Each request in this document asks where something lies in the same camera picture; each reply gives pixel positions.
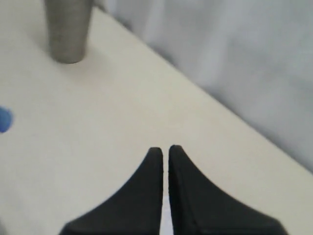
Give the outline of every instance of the gray cylinder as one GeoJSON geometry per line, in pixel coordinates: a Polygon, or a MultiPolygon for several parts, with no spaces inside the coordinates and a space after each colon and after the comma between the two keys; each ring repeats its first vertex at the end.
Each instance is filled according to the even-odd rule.
{"type": "Polygon", "coordinates": [[[45,0],[51,56],[72,64],[86,53],[93,0],[45,0]]]}

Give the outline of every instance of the white curtain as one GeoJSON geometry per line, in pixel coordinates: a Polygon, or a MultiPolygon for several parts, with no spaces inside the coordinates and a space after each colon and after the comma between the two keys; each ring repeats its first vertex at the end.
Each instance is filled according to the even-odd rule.
{"type": "Polygon", "coordinates": [[[313,1],[102,4],[189,79],[313,171],[313,1]]]}

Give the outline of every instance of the table surface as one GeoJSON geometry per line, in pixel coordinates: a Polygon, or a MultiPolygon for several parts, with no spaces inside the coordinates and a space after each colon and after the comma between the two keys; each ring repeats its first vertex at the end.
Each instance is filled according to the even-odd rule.
{"type": "Polygon", "coordinates": [[[41,1],[1,4],[0,103],[15,114],[0,135],[7,234],[57,234],[118,190],[150,146],[167,162],[172,144],[290,235],[313,234],[313,176],[110,16],[95,9],[87,57],[61,65],[41,1]]]}

